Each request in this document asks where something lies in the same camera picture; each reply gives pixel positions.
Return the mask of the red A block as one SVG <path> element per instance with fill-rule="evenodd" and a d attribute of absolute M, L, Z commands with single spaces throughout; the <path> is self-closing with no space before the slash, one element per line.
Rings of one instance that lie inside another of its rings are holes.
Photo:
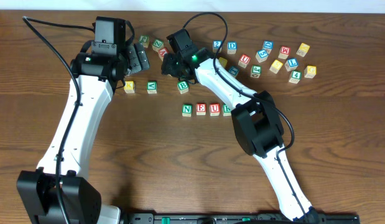
<path fill-rule="evenodd" d="M 165 56 L 165 54 L 167 54 L 168 52 L 169 52 L 169 51 L 168 51 L 168 49 L 167 49 L 166 47 L 164 47 L 164 48 L 158 50 L 158 55 L 159 55 L 159 58 L 161 59 L 161 61 L 164 60 L 164 56 Z"/>

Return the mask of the green N block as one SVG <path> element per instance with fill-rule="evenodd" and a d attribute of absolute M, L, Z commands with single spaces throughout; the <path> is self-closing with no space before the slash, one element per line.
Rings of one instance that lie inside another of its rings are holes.
<path fill-rule="evenodd" d="M 193 111 L 193 106 L 189 104 L 183 104 L 182 105 L 182 116 L 184 117 L 191 117 Z"/>

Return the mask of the red E block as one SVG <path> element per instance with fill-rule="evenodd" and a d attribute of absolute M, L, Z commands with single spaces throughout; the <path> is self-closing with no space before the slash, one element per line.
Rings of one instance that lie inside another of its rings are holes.
<path fill-rule="evenodd" d="M 206 104 L 205 103 L 197 103 L 196 104 L 196 114 L 197 114 L 197 116 L 205 116 L 206 115 Z"/>

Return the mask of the green R block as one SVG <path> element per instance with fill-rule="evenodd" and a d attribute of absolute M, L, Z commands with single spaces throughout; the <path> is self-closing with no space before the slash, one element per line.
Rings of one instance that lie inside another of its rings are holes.
<path fill-rule="evenodd" d="M 223 112 L 223 116 L 231 115 L 231 109 L 226 104 L 223 104 L 222 112 Z"/>

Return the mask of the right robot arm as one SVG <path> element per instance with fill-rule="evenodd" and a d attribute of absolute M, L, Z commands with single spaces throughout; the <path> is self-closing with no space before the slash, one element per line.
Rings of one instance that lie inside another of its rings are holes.
<path fill-rule="evenodd" d="M 227 72 L 216 55 L 198 49 L 186 29 L 167 36 L 172 52 L 166 54 L 162 73 L 194 80 L 211 90 L 231 110 L 236 140 L 244 152 L 263 168 L 276 193 L 281 213 L 299 223 L 318 223 L 319 217 L 302 192 L 289 165 L 282 138 L 285 115 L 272 96 L 241 84 Z"/>

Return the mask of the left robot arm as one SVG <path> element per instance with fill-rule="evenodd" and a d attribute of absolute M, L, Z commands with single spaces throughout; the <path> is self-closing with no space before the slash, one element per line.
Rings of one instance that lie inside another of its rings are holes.
<path fill-rule="evenodd" d="M 34 171 L 16 187 L 32 223 L 121 223 L 121 210 L 104 205 L 88 182 L 91 149 L 106 107 L 125 77 L 150 65 L 124 19 L 97 17 L 95 37 L 65 64 L 70 90 L 55 136 Z"/>

